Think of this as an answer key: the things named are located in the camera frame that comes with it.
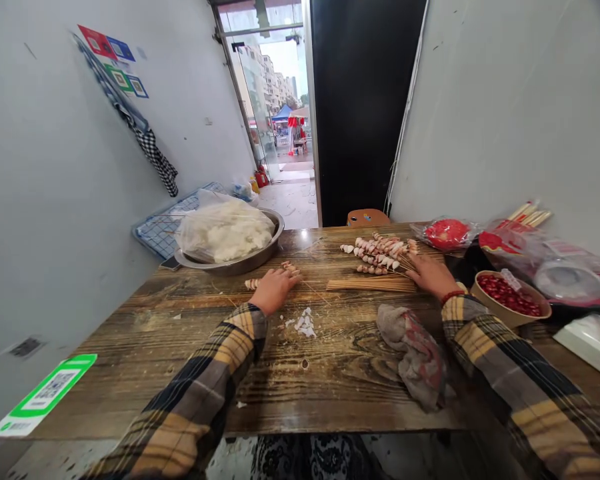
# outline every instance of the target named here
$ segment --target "red beans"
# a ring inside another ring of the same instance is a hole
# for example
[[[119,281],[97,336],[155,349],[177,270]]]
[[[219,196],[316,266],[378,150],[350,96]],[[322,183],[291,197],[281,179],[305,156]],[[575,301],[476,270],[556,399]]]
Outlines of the red beans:
[[[488,296],[506,308],[530,317],[541,316],[540,305],[529,294],[517,293],[502,278],[493,275],[481,275],[478,277],[478,285]]]

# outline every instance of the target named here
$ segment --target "door frame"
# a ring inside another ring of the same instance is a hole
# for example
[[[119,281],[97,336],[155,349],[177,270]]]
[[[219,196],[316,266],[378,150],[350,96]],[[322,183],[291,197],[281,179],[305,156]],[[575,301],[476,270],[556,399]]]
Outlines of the door frame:
[[[277,30],[288,30],[292,28],[303,28],[304,29],[304,40],[305,40],[305,60],[307,62],[307,87],[308,87],[308,96],[309,96],[309,112],[311,115],[311,146],[313,150],[313,168],[315,170],[315,202],[318,213],[318,226],[322,227],[322,207],[320,200],[320,168],[318,162],[318,142],[317,142],[317,122],[315,118],[315,89],[313,83],[313,36],[311,34],[311,0],[301,0],[301,8],[303,21],[301,23],[293,23],[290,25],[276,25],[274,27],[263,27],[263,28],[255,28],[248,30],[239,30],[239,31],[229,31],[225,32],[222,26],[222,20],[220,18],[220,12],[218,11],[218,6],[216,4],[211,5],[211,10],[213,11],[213,18],[215,19],[216,26],[216,40],[222,44],[223,51],[225,53],[225,58],[227,60],[227,66],[229,68],[229,73],[231,74],[231,81],[233,82],[233,90],[235,91],[235,98],[238,102],[238,106],[240,107],[240,112],[242,113],[242,120],[245,124],[245,128],[247,129],[247,136],[249,138],[249,144],[251,145],[251,154],[253,155],[253,164],[257,166],[256,156],[255,156],[255,144],[253,142],[253,138],[249,134],[249,118],[247,116],[247,109],[240,98],[240,89],[238,86],[238,80],[235,72],[235,68],[233,66],[233,62],[231,60],[231,52],[229,49],[229,44],[227,43],[228,37],[234,37],[238,35],[248,35],[250,33],[261,33],[264,31],[277,31]]]

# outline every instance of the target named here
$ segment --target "tent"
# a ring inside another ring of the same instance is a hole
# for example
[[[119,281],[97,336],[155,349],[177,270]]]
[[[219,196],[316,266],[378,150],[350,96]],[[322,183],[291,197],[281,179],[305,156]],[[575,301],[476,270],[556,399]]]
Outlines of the tent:
[[[290,117],[309,118],[309,106],[298,108],[289,114]]]
[[[291,113],[291,108],[285,103],[284,106],[280,109],[280,111],[271,118],[271,120],[272,121],[287,121],[290,113]]]

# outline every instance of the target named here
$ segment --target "patterned pants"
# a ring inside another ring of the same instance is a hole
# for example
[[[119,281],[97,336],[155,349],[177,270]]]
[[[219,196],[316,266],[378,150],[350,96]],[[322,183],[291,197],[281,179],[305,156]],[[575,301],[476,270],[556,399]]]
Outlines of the patterned pants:
[[[389,479],[359,435],[262,435],[252,480]]]

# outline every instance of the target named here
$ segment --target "fire extinguisher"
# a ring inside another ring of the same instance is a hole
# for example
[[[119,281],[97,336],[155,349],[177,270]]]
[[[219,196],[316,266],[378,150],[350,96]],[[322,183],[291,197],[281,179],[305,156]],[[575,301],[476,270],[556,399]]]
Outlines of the fire extinguisher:
[[[267,173],[265,172],[265,166],[260,165],[255,174],[256,181],[258,182],[258,187],[262,188],[269,184],[269,178],[267,177]]]

